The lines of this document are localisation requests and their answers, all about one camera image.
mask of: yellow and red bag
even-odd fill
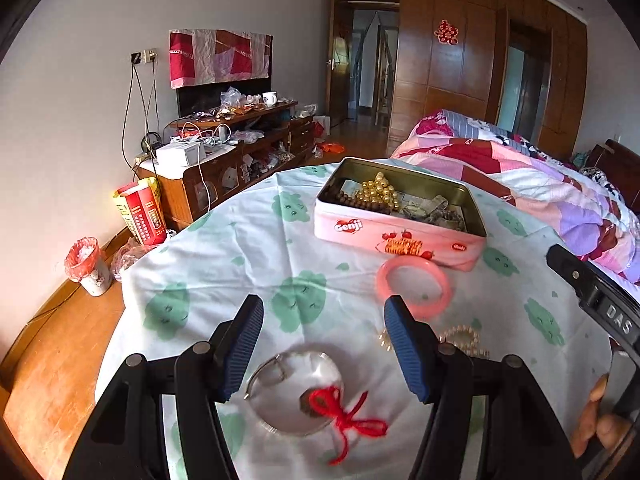
[[[160,188],[154,177],[121,187],[113,194],[113,200],[129,230],[141,244],[157,245],[166,240]]]

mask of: metal screw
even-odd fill
[[[438,345],[438,352],[442,355],[453,355],[456,353],[456,347],[451,343],[440,343]]]
[[[129,357],[127,357],[125,362],[127,366],[130,368],[136,367],[142,362],[142,355],[131,354]]]
[[[522,366],[522,359],[517,355],[507,355],[507,357],[504,358],[504,362],[511,368],[520,368]]]
[[[206,354],[210,348],[211,345],[209,343],[206,341],[200,341],[193,345],[193,352],[196,354]]]

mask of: wooden headboard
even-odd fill
[[[587,159],[586,167],[604,171],[610,183],[616,186],[626,206],[640,214],[640,156],[615,140],[597,144]]]

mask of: genji logo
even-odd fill
[[[338,220],[334,229],[338,232],[354,234],[354,232],[362,229],[362,222],[357,218],[351,220]]]

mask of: electrical outlet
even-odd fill
[[[142,51],[142,62],[151,63],[158,60],[158,53],[154,48],[148,48]]]

